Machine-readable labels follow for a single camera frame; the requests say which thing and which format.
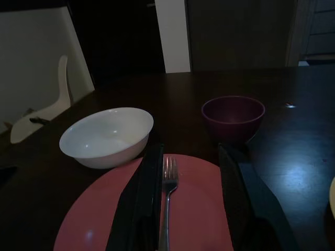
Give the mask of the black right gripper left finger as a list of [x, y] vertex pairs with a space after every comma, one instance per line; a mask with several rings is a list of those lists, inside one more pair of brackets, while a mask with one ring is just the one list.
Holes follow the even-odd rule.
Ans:
[[158, 249], [163, 149], [163, 144], [149, 148], [123, 189], [106, 250]]

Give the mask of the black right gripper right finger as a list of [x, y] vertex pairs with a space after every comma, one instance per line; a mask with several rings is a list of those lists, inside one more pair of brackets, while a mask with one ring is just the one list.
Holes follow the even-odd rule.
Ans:
[[285, 213], [248, 156], [218, 145], [222, 194], [234, 250], [298, 250]]

